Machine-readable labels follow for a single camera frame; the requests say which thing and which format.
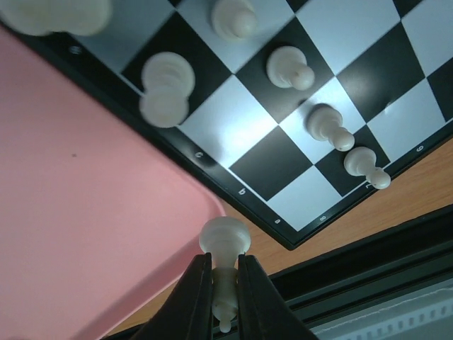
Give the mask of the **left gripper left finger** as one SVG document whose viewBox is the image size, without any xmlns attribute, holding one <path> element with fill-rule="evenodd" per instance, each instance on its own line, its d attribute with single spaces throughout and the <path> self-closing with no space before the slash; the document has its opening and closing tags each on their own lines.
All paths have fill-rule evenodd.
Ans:
<svg viewBox="0 0 453 340">
<path fill-rule="evenodd" d="M 190 262 L 160 310 L 132 338 L 211 339 L 212 294 L 212 256 L 199 254 Z"/>
</svg>

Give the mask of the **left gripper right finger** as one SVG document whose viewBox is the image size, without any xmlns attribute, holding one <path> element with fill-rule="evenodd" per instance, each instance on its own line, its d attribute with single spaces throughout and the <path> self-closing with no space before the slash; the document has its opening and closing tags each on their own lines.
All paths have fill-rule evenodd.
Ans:
<svg viewBox="0 0 453 340">
<path fill-rule="evenodd" d="M 293 315 L 256 257 L 242 254 L 238 265 L 240 339 L 318 339 Z"/>
</svg>

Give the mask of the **white bishop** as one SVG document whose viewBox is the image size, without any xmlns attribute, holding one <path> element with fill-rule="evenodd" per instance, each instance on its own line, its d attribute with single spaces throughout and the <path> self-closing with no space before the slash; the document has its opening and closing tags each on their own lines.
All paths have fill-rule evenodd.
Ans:
<svg viewBox="0 0 453 340">
<path fill-rule="evenodd" d="M 211 254 L 214 263 L 212 314 L 219 321 L 219 330 L 228 333 L 239 309 L 235 264 L 249 250 L 251 236 L 242 221 L 221 216 L 205 223 L 199 245 L 204 253 Z"/>
</svg>

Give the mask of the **white pawn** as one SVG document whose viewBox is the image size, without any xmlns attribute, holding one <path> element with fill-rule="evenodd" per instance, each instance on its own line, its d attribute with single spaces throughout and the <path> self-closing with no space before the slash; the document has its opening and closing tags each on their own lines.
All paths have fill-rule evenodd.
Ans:
<svg viewBox="0 0 453 340">
<path fill-rule="evenodd" d="M 351 149 L 343 162 L 343 166 L 351 176 L 364 176 L 366 181 L 375 189 L 388 188 L 391 177 L 382 168 L 377 167 L 376 153 L 367 147 Z"/>
<path fill-rule="evenodd" d="M 331 106 L 313 110 L 307 118 L 306 128 L 312 138 L 327 141 L 340 152 L 347 152 L 355 145 L 354 135 L 343 127 L 343 116 Z"/>
<path fill-rule="evenodd" d="M 315 73 L 308 66 L 305 54 L 293 46 L 275 49 L 266 62 L 270 82 L 281 89 L 306 91 L 314 85 Z"/>
<path fill-rule="evenodd" d="M 215 1 L 211 12 L 214 31 L 224 40 L 243 40 L 252 36 L 258 26 L 255 9 L 250 1 Z"/>
</svg>

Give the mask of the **white king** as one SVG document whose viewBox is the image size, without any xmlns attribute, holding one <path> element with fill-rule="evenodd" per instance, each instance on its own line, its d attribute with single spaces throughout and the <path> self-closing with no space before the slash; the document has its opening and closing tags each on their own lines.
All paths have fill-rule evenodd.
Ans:
<svg viewBox="0 0 453 340">
<path fill-rule="evenodd" d="M 148 124 L 173 128 L 185 120 L 195 73 L 184 57 L 174 52 L 151 56 L 142 68 L 141 80 L 144 90 L 139 109 Z"/>
</svg>

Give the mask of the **white queen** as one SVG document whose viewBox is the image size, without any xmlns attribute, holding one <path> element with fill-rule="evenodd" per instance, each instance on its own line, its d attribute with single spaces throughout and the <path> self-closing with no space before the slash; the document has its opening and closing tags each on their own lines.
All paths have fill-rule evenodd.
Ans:
<svg viewBox="0 0 453 340">
<path fill-rule="evenodd" d="M 111 1 L 2 1 L 1 21 L 33 36 L 50 33 L 94 35 L 107 26 Z"/>
</svg>

